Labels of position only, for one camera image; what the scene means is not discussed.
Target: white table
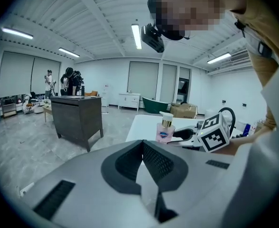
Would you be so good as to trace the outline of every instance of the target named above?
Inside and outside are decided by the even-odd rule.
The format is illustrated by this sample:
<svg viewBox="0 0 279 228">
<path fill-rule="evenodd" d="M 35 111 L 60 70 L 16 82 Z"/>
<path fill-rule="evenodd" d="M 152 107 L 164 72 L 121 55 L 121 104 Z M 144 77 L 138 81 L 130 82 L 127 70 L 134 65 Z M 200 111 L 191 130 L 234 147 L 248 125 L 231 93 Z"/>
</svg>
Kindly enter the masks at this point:
<svg viewBox="0 0 279 228">
<path fill-rule="evenodd" d="M 133 140 L 146 139 L 155 141 L 157 124 L 162 122 L 162 116 L 150 116 L 150 115 L 137 115 L 134 118 L 129 134 L 126 138 L 126 142 Z M 175 126 L 175 130 L 188 127 L 189 125 L 195 126 L 198 121 L 203 119 L 184 119 L 173 118 L 172 125 Z M 236 136 L 242 133 L 239 130 L 233 129 L 231 136 Z M 182 140 L 181 138 L 172 138 L 172 141 Z"/>
</svg>

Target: white shirt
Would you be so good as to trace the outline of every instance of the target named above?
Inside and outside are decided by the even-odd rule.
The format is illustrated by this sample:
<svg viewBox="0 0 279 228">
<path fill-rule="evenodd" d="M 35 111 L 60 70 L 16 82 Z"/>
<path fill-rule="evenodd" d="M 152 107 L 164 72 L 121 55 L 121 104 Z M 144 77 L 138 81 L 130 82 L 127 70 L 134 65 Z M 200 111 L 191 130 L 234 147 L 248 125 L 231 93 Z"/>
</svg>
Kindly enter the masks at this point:
<svg viewBox="0 0 279 228">
<path fill-rule="evenodd" d="M 45 91 L 50 91 L 50 85 L 48 84 L 50 82 L 50 85 L 53 83 L 52 75 L 47 77 L 47 82 L 45 83 Z"/>
<path fill-rule="evenodd" d="M 68 78 L 63 78 L 63 83 L 61 83 L 61 89 L 63 89 L 65 92 L 67 91 L 67 85 L 68 85 Z"/>
</svg>

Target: white wall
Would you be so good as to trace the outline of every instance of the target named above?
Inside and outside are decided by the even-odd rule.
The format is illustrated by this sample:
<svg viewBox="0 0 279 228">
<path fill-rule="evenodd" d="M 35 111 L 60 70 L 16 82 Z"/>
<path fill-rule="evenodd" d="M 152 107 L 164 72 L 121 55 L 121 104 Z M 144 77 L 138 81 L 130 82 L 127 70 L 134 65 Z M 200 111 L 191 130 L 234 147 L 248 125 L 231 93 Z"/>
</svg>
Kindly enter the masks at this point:
<svg viewBox="0 0 279 228">
<path fill-rule="evenodd" d="M 199 114 L 205 114 L 209 106 L 210 80 L 205 70 L 191 70 L 188 102 L 197 105 Z"/>
<path fill-rule="evenodd" d="M 26 55 L 31 55 L 31 56 L 36 56 L 36 57 L 42 57 L 50 60 L 54 60 L 57 62 L 60 62 L 60 70 L 59 70 L 59 79 L 61 76 L 65 73 L 65 69 L 67 67 L 73 67 L 74 61 L 71 59 L 64 58 L 59 55 L 51 54 L 46 51 L 42 51 L 36 48 L 28 47 L 25 45 L 20 45 L 12 42 L 4 42 L 0 41 L 0 66 L 1 66 L 1 61 L 2 61 L 2 56 L 4 51 L 9 51 L 9 52 L 16 52 L 16 53 L 22 53 Z"/>
<path fill-rule="evenodd" d="M 157 79 L 156 100 L 160 99 L 161 83 L 162 83 L 162 64 L 177 66 L 177 74 L 179 67 L 192 69 L 192 76 L 200 78 L 192 81 L 191 91 L 189 92 L 188 102 L 198 105 L 199 113 L 204 114 L 206 110 L 205 100 L 202 97 L 208 98 L 207 86 L 209 85 L 210 77 L 206 75 L 204 70 L 188 66 L 181 63 L 171 62 L 152 58 L 126 57 L 126 58 L 111 58 L 96 61 L 87 61 L 75 64 L 74 68 L 81 72 L 85 82 L 86 92 L 96 90 L 99 93 L 103 90 L 103 85 L 109 85 L 108 103 L 110 105 L 118 105 L 118 94 L 125 93 L 128 85 L 129 65 L 130 61 L 160 63 L 159 75 Z"/>
<path fill-rule="evenodd" d="M 118 105 L 118 94 L 126 92 L 129 78 L 129 61 L 124 59 L 105 59 L 75 64 L 83 77 L 85 91 L 102 93 L 108 84 L 108 103 Z"/>
<path fill-rule="evenodd" d="M 230 107 L 236 120 L 253 124 L 265 119 L 266 101 L 261 95 L 262 85 L 254 70 L 211 76 L 208 109 L 219 111 Z"/>
</svg>

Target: green bathtub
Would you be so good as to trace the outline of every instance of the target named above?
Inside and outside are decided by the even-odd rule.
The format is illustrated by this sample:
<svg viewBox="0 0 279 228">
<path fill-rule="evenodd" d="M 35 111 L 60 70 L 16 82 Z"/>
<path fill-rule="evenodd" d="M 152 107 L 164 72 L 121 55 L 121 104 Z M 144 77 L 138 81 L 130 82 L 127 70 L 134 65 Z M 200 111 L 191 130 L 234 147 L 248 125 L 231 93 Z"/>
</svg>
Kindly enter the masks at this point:
<svg viewBox="0 0 279 228">
<path fill-rule="evenodd" d="M 159 114 L 159 112 L 169 112 L 167 111 L 169 103 L 155 101 L 144 97 L 142 97 L 142 99 L 145 111 L 148 113 Z"/>
</svg>

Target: chair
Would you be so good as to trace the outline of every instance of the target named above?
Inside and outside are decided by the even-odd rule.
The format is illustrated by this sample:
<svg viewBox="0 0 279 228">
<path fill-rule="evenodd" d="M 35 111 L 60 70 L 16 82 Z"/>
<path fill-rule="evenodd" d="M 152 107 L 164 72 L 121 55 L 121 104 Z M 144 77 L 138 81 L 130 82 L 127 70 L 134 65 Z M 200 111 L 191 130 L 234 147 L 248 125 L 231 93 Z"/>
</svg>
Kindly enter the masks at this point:
<svg viewBox="0 0 279 228">
<path fill-rule="evenodd" d="M 84 93 L 85 96 L 97 96 L 98 91 L 92 91 L 91 93 Z"/>
</svg>

